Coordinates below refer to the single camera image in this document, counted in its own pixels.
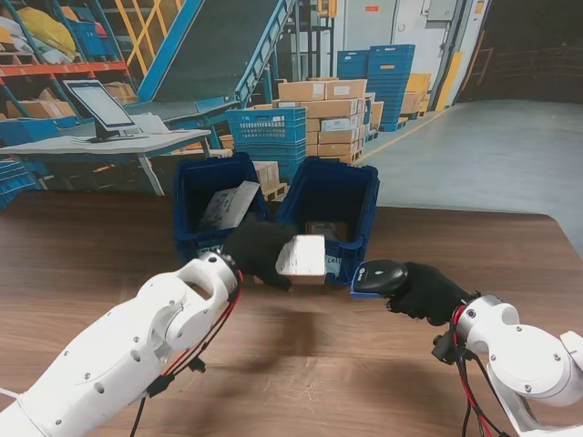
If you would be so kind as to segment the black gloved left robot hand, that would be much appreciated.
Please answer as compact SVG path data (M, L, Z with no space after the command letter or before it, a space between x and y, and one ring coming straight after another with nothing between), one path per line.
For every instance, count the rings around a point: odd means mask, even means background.
M283 247L298 234L294 226L248 218L226 238L223 253L230 256L245 275L288 291L291 281L276 270Z

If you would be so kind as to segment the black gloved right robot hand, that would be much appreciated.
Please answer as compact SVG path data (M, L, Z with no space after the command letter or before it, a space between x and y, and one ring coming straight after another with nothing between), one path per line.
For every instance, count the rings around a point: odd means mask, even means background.
M432 326L448 323L455 310L474 297L439 269L414 262L405 262L407 280L389 295L386 308L412 319L427 320Z

